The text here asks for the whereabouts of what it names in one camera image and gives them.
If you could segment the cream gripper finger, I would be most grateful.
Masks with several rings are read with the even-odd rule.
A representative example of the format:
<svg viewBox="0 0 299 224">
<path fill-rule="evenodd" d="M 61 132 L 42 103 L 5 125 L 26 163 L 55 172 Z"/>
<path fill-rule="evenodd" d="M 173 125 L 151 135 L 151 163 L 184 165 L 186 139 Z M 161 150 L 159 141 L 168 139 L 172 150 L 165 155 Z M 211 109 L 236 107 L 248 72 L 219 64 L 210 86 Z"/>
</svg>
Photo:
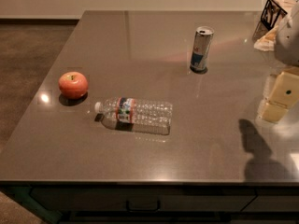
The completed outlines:
<svg viewBox="0 0 299 224">
<path fill-rule="evenodd" d="M 299 68 L 293 66 L 279 74 L 270 74 L 266 79 L 263 99 L 260 103 L 260 118 L 278 123 L 299 101 Z"/>
</svg>

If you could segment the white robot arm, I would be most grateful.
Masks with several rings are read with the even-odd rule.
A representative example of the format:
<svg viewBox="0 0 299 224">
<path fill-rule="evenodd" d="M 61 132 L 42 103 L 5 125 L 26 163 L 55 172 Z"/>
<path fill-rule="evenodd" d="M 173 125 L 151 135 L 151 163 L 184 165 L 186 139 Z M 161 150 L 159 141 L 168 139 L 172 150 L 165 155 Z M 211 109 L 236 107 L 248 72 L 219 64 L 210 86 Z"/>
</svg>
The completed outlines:
<svg viewBox="0 0 299 224">
<path fill-rule="evenodd" d="M 275 58 L 287 68 L 267 78 L 258 115 L 267 122 L 278 123 L 299 101 L 298 2 L 278 25 L 274 52 Z"/>
</svg>

